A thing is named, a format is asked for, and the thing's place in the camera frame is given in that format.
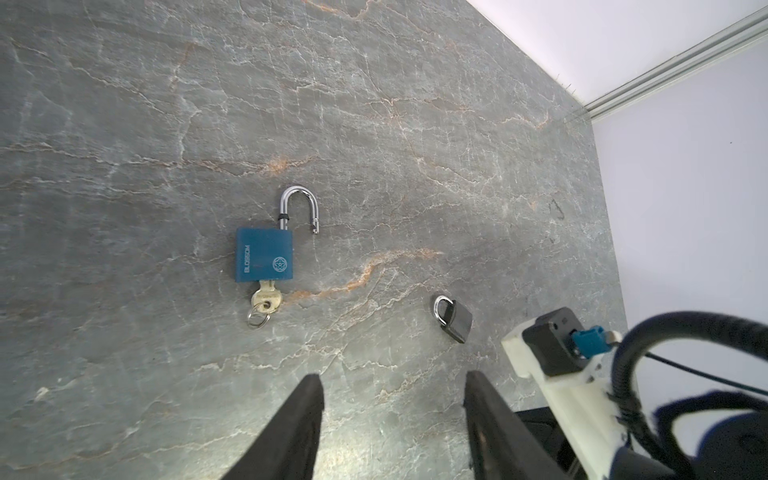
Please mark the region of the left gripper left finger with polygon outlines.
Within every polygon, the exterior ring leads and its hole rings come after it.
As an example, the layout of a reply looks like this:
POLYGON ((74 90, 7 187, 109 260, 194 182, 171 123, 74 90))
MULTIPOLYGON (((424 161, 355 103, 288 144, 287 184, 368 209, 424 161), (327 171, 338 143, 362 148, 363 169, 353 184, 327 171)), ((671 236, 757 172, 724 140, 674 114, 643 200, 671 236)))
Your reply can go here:
POLYGON ((226 479, 310 479, 320 443, 324 392, 320 376, 306 375, 226 479))

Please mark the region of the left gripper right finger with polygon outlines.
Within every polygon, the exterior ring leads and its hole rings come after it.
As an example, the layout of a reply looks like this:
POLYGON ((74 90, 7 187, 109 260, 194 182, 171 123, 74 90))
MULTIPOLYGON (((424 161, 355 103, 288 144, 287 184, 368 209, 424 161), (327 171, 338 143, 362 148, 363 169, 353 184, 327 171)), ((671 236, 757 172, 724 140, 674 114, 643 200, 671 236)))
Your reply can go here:
POLYGON ((463 406, 477 479, 567 477, 482 372, 467 373, 463 406))

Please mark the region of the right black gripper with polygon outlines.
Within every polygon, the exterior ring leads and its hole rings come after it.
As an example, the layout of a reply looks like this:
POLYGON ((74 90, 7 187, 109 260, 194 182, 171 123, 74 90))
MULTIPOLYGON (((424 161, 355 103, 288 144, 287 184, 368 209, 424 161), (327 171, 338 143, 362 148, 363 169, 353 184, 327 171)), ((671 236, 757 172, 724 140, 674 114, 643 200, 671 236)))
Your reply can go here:
POLYGON ((547 454, 570 479, 584 479, 585 471, 549 407, 517 412, 547 454))

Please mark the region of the grey padlock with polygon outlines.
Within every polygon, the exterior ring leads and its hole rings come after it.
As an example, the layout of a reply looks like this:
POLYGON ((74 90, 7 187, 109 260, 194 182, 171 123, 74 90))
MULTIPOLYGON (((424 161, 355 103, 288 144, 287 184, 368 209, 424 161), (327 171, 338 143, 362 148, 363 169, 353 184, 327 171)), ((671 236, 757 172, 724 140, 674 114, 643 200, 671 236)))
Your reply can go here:
POLYGON ((473 324, 473 314, 466 306, 445 295, 436 295, 432 314, 441 329, 458 343, 464 344, 473 324))

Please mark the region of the small silver key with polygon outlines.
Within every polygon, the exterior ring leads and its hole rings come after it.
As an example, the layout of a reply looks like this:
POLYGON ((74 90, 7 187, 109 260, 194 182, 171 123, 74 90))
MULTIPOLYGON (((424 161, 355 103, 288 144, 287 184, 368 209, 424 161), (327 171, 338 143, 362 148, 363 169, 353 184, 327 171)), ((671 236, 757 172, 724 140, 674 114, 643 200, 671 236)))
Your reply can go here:
POLYGON ((283 294, 274 280, 263 280, 259 284, 259 289, 251 297, 251 310, 246 321, 251 328, 263 327, 283 302, 283 294))

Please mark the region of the blue padlock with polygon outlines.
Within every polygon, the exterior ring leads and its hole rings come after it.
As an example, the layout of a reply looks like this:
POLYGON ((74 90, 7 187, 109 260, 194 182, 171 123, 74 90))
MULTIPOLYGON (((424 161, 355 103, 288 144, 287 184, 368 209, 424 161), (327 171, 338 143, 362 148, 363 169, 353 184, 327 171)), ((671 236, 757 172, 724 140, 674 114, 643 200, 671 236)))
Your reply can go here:
POLYGON ((303 194, 310 205, 310 226, 320 230, 319 205, 313 192, 301 185, 286 188, 281 194, 276 228, 238 228, 235 235, 234 279, 238 283, 282 281, 293 278, 293 233, 288 228, 289 201, 303 194))

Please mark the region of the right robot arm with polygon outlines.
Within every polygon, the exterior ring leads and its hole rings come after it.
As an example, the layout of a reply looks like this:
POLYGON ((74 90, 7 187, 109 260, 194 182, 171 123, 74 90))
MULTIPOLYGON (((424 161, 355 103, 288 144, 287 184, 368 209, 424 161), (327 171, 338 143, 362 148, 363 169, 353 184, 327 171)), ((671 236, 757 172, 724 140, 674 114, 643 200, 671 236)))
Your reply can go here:
POLYGON ((517 326, 502 340, 515 373, 532 378, 590 479, 605 479, 619 449, 635 439, 663 465, 689 475, 691 460, 677 445, 674 422, 709 410, 754 410, 766 403, 738 388, 670 403, 651 428, 633 379, 639 361, 665 341, 692 339, 767 357, 767 327, 739 317, 707 312, 672 312, 652 317, 627 335, 589 329, 568 308, 517 326))

